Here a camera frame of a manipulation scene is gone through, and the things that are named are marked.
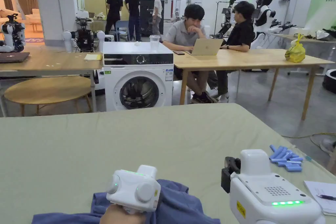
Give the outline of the person's left hand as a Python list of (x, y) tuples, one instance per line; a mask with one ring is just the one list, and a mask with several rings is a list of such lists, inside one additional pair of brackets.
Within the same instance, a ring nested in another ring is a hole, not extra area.
[(145, 214), (129, 214), (121, 206), (112, 204), (100, 218), (99, 224), (144, 224), (145, 221)]

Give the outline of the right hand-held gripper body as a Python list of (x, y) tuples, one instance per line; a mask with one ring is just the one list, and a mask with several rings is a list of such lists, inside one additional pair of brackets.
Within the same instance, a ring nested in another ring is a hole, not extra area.
[(240, 224), (324, 224), (318, 203), (295, 185), (271, 171), (268, 155), (260, 149), (227, 156), (221, 187)]

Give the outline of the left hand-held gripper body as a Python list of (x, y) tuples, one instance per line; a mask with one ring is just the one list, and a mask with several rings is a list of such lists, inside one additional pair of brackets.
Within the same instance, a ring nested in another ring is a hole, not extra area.
[(161, 185), (156, 180), (157, 168), (140, 165), (136, 172), (116, 170), (106, 198), (126, 212), (154, 212), (158, 206)]

